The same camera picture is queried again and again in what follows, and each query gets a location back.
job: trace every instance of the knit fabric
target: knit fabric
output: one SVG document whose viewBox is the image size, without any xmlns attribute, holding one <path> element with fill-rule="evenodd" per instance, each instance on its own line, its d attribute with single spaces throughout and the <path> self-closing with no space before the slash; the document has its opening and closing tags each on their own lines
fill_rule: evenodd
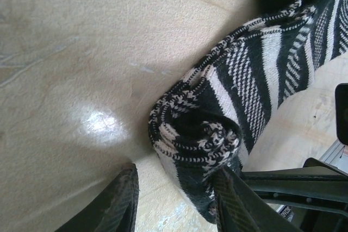
<svg viewBox="0 0 348 232">
<path fill-rule="evenodd" d="M 264 15 L 227 35 L 154 105 L 154 149 L 207 221 L 216 219 L 212 173 L 240 173 L 284 100 L 348 51 L 347 1 L 259 0 Z"/>
</svg>

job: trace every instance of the beige floor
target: beige floor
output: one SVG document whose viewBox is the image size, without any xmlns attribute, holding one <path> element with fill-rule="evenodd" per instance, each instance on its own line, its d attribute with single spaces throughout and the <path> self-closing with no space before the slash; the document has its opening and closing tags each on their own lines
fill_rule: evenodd
<svg viewBox="0 0 348 232">
<path fill-rule="evenodd" d="M 181 199 L 147 138 L 152 104 L 254 0 L 0 0 L 0 231 L 53 231 L 125 161 L 137 164 L 137 231 L 214 231 Z M 300 166 L 335 140 L 340 58 L 291 97 L 246 169 Z"/>
</svg>

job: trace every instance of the sock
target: sock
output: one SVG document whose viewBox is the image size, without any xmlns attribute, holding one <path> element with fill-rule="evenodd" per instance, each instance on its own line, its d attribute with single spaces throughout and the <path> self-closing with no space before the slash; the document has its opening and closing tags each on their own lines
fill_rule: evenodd
<svg viewBox="0 0 348 232">
<path fill-rule="evenodd" d="M 182 195 L 215 222 L 212 173 L 239 173 L 289 96 L 348 51 L 348 0 L 259 0 L 263 16 L 227 35 L 153 107 L 150 140 Z"/>
</svg>

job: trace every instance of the black and white sock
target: black and white sock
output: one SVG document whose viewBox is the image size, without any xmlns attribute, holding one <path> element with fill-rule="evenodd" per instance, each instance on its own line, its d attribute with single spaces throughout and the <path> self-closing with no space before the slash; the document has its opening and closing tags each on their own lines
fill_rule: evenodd
<svg viewBox="0 0 348 232">
<path fill-rule="evenodd" d="M 209 178 L 240 172 L 271 116 L 314 71 L 348 51 L 348 0 L 259 0 L 265 15 L 219 42 L 153 107 L 148 132 L 163 167 L 215 222 Z"/>
</svg>

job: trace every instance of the rolled sock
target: rolled sock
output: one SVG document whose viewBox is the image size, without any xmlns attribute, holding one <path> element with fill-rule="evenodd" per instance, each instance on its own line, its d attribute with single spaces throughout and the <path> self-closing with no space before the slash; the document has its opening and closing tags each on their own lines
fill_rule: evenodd
<svg viewBox="0 0 348 232">
<path fill-rule="evenodd" d="M 278 107 L 348 51 L 348 0 L 259 5 L 264 15 L 220 41 L 150 114 L 148 133 L 164 169 L 212 223 L 212 173 L 222 166 L 240 173 Z"/>
</svg>

